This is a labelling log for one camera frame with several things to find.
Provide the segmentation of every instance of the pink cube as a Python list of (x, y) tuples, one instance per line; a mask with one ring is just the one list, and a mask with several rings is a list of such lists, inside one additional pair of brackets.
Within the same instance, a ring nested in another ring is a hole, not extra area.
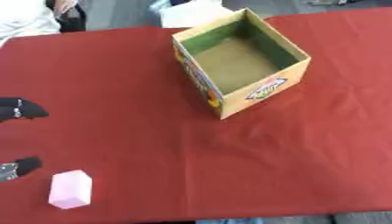
[(84, 171), (67, 171), (53, 175), (49, 203), (68, 209), (91, 202), (93, 180)]

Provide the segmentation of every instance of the table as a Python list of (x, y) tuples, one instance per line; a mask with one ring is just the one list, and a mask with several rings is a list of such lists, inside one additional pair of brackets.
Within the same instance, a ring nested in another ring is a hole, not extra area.
[[(1, 184), (3, 223), (129, 223), (392, 209), (392, 9), (272, 17), (313, 61), (301, 84), (220, 121), (172, 56), (178, 30), (18, 38), (0, 95), (50, 118), (0, 125), (1, 162), (44, 168)], [(82, 169), (92, 205), (47, 204)]]

